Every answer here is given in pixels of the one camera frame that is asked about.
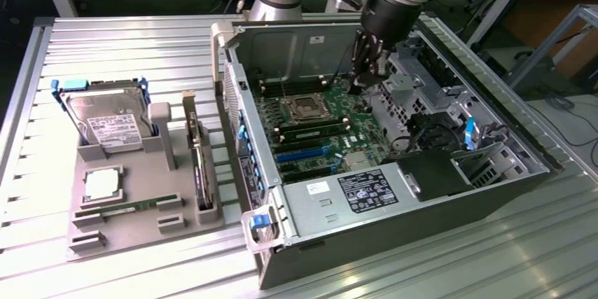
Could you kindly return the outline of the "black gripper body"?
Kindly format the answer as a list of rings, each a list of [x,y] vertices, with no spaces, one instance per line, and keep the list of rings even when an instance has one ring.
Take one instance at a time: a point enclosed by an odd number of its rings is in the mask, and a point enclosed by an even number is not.
[[[360,15],[363,30],[384,43],[397,43],[407,37],[420,12],[421,5],[367,0]]]

